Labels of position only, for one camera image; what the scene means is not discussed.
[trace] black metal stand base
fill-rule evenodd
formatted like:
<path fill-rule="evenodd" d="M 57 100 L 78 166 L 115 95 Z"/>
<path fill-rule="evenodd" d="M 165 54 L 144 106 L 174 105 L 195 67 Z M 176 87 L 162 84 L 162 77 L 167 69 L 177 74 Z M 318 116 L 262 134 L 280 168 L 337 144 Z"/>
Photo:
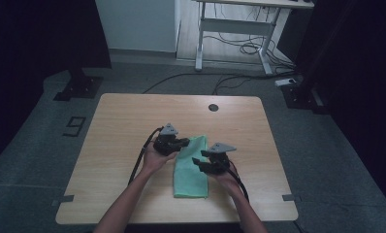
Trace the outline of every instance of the black metal stand base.
<path fill-rule="evenodd" d="M 315 114 L 327 115 L 328 111 L 324 106 L 318 106 L 314 96 L 309 93 L 307 96 L 299 94 L 296 86 L 284 85 L 281 87 L 284 100 L 289 109 L 312 110 Z"/>
<path fill-rule="evenodd" d="M 62 92 L 54 96 L 54 101 L 69 101 L 71 98 L 94 99 L 102 84 L 101 77 L 88 77 L 81 69 L 69 70 L 72 78 Z"/>

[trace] person's right arm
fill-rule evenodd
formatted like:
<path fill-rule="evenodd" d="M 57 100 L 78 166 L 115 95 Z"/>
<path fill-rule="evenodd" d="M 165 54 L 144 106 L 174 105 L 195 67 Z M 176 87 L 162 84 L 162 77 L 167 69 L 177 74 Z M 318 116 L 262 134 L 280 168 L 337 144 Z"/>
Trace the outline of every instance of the person's right arm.
<path fill-rule="evenodd" d="M 231 164 L 230 169 L 237 174 L 236 169 Z M 236 180 L 229 174 L 224 173 L 222 175 L 210 175 L 215 178 L 232 197 L 235 203 L 236 209 L 241 219 L 241 228 L 245 233 L 267 233 L 268 230 L 260 218 L 256 215 L 250 203 L 245 199 L 244 194 L 241 192 L 241 188 Z"/>

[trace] hand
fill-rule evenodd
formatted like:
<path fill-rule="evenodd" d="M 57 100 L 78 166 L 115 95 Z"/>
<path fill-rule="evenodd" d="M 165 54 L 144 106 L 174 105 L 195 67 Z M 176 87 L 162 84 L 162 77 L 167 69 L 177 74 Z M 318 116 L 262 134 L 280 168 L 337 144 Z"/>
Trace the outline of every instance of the hand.
<path fill-rule="evenodd" d="M 235 165 L 233 165 L 232 162 L 230 162 L 229 169 L 235 174 L 238 173 Z M 226 188 L 229 195 L 232 195 L 234 190 L 240 190 L 240 186 L 238 182 L 236 182 L 236 180 L 228 172 L 225 172 L 220 175 L 214 175 L 214 174 L 207 174 L 207 175 L 216 179 L 224 188 Z"/>
<path fill-rule="evenodd" d="M 154 138 L 145 149 L 144 164 L 142 168 L 142 171 L 148 172 L 150 175 L 160 170 L 167 161 L 174 159 L 177 155 L 177 152 L 173 152 L 168 156 L 160 154 L 153 147 L 154 141 L 156 141 L 156 138 Z"/>

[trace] person's left arm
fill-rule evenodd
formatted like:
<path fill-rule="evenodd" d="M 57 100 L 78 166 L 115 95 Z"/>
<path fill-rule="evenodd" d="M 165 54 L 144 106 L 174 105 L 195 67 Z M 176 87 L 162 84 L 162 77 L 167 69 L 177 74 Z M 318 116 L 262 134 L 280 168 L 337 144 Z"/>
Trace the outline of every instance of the person's left arm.
<path fill-rule="evenodd" d="M 145 151 L 144 165 L 141 172 L 118 196 L 111 207 L 103 215 L 96 226 L 94 233 L 123 232 L 127 226 L 130 216 L 133 214 L 136 205 L 150 177 L 166 164 L 167 161 L 175 158 L 176 152 L 169 156 L 163 156 L 153 148 L 150 143 Z"/>

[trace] person's left hand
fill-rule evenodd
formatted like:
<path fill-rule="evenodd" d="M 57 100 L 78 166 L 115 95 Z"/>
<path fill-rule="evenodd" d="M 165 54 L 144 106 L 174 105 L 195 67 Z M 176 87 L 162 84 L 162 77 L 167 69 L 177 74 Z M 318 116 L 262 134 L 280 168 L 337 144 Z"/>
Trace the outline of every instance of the person's left hand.
<path fill-rule="evenodd" d="M 144 164 L 142 171 L 148 172 L 150 175 L 160 170 L 167 161 L 174 159 L 177 155 L 177 152 L 169 154 L 169 156 L 162 155 L 154 147 L 154 141 L 150 142 L 145 149 L 144 155 Z"/>

